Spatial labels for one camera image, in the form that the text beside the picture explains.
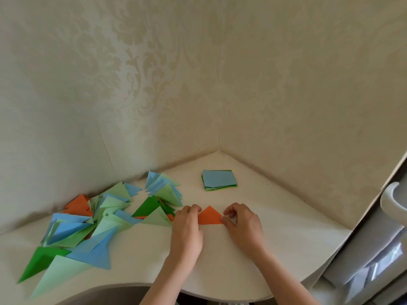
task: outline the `person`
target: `person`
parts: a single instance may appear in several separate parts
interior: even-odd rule
[[[140,305],[174,305],[192,271],[203,246],[203,231],[198,226],[198,205],[184,206],[173,221],[170,252],[155,282]],[[233,203],[221,217],[233,242],[262,273],[279,305],[320,305],[265,246],[258,216],[246,205]],[[230,218],[237,216],[234,224]]]

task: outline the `white plastic handle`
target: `white plastic handle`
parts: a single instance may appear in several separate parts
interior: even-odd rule
[[[398,182],[389,184],[380,198],[382,210],[399,224],[407,226],[407,209],[400,205],[393,198],[394,189],[399,185]]]

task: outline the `beige wallpaper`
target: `beige wallpaper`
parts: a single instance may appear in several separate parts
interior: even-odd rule
[[[30,183],[6,164],[16,150],[33,172],[33,146],[77,156],[63,177],[81,186],[44,196],[37,174],[19,199],[30,214],[60,206],[60,187],[220,147],[353,228],[407,147],[406,13],[407,0],[0,0],[0,100],[38,111],[41,137],[9,144],[2,179]],[[2,141],[20,120],[1,120]],[[47,166],[54,180],[64,165]]]
[[[407,149],[407,0],[227,0],[221,149],[355,227]]]

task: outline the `white table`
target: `white table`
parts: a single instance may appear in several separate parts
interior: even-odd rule
[[[206,192],[201,179],[203,169],[231,169],[238,187]],[[185,205],[196,203],[203,209],[211,205],[220,213],[233,202],[249,206],[261,219],[268,246],[299,281],[323,265],[351,232],[221,152],[168,169],[165,173],[181,183],[178,189]],[[134,184],[144,188],[145,181]],[[134,212],[146,196],[145,191],[139,192],[127,212]],[[66,299],[73,300],[90,290],[148,286],[169,252],[171,229],[137,224],[110,241],[111,270],[91,268],[64,285],[28,300],[43,272],[18,285],[16,282],[49,221],[50,217],[44,218],[0,236],[2,304],[54,305]],[[271,292],[260,272],[232,244],[226,228],[223,225],[201,227],[203,250],[183,291],[215,301],[256,301],[270,297]]]

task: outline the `floral wallpaper pattern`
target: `floral wallpaper pattern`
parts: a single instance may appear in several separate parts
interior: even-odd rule
[[[97,124],[121,179],[221,148],[353,228],[406,149],[406,0],[0,8],[11,70]]]

